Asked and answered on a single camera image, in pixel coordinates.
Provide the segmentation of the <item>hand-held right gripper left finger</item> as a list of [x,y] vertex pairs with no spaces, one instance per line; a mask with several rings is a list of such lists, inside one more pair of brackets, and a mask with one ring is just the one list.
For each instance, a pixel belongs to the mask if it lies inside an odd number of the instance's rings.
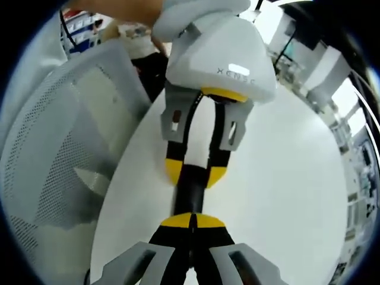
[[192,213],[165,219],[149,242],[108,262],[98,284],[183,284],[190,268]]

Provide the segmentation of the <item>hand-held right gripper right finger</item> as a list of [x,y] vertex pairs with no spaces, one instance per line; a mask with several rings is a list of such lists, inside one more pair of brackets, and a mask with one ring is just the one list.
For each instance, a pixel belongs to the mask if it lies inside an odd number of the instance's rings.
[[197,213],[193,262],[199,284],[284,284],[278,266],[245,243],[235,243],[224,223]]

